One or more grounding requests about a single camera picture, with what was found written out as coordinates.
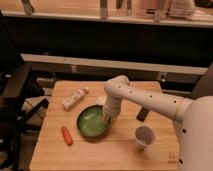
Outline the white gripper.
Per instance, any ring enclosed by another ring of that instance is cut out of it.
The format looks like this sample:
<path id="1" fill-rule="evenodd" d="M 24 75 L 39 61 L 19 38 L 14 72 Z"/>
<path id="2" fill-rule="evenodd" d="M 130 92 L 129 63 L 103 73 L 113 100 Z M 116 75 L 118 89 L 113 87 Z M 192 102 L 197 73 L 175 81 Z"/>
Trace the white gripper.
<path id="1" fill-rule="evenodd" d="M 114 97 L 107 97 L 103 105 L 103 119 L 106 124 L 113 122 L 121 112 L 121 100 Z"/>

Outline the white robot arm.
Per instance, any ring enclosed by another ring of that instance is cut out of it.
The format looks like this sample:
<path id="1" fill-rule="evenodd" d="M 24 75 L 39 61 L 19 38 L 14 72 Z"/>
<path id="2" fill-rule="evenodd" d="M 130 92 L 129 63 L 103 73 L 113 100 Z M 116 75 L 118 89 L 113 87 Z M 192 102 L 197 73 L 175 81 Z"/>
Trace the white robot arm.
<path id="1" fill-rule="evenodd" d="M 104 84 L 104 120 L 116 118 L 123 99 L 157 112 L 181 125 L 178 171 L 213 171 L 213 96 L 195 100 L 130 86 L 120 75 Z"/>

